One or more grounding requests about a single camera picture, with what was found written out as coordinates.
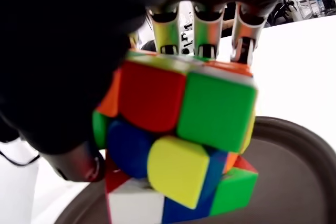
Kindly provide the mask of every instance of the white cube tile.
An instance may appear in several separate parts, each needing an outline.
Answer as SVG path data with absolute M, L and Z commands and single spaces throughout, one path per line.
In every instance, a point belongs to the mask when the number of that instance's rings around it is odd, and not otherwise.
M 112 224 L 160 224 L 164 196 L 146 179 L 129 179 L 108 195 Z

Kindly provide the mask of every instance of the black glove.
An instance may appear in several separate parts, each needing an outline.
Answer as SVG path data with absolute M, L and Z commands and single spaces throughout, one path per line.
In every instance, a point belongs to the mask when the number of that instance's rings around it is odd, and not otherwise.
M 0 115 L 65 179 L 103 177 L 92 111 L 129 47 L 128 33 L 143 24 L 145 7 L 171 1 L 2 1 Z M 263 12 L 276 0 L 194 1 L 241 1 Z

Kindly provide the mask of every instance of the rubik's cube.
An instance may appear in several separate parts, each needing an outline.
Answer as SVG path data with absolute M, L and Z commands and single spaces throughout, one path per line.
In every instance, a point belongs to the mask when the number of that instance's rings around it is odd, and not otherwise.
M 107 149 L 113 224 L 160 224 L 248 205 L 258 173 L 241 154 L 257 89 L 248 66 L 130 51 L 93 113 Z

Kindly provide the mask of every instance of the robotic hand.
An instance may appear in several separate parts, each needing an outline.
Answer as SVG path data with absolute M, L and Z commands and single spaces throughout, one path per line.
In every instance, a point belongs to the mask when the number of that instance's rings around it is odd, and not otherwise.
M 154 28 L 158 51 L 178 53 L 177 40 L 157 35 L 176 19 L 178 1 L 5 0 L 0 18 L 0 141 L 20 134 L 64 179 L 102 179 L 104 162 L 93 140 L 92 112 L 129 48 L 128 34 L 144 22 L 146 7 L 161 26 Z M 239 2 L 232 61 L 249 63 L 277 0 L 191 1 L 198 22 L 195 53 L 213 58 L 224 3 Z

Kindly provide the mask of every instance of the brown tray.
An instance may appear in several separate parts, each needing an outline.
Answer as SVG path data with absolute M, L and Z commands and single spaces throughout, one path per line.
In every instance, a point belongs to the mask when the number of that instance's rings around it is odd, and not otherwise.
M 291 122 L 257 117 L 244 157 L 259 171 L 250 204 L 224 215 L 181 223 L 336 223 L 336 154 L 323 139 Z M 92 223 L 109 223 L 104 182 L 86 187 L 55 222 Z

